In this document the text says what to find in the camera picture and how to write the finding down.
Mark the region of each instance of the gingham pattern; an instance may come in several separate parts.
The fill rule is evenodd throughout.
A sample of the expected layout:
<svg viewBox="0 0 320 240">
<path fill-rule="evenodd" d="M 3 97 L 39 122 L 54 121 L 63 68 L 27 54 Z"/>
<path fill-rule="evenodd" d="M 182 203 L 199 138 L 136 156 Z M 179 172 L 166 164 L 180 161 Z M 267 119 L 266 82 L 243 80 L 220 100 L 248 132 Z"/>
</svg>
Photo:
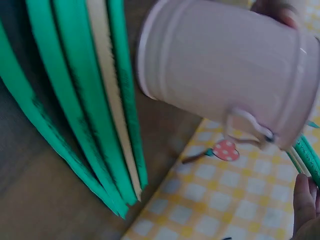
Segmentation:
<svg viewBox="0 0 320 240">
<path fill-rule="evenodd" d="M 306 12 L 307 27 L 320 36 L 319 0 L 309 1 Z M 320 125 L 320 98 L 312 120 Z M 307 126 L 304 133 L 320 154 L 320 129 Z M 235 162 L 206 156 L 181 164 L 221 139 L 222 126 L 203 120 L 124 240 L 288 240 L 292 236 L 297 171 L 286 153 L 275 146 L 260 151 L 238 145 L 240 158 Z"/>
</svg>

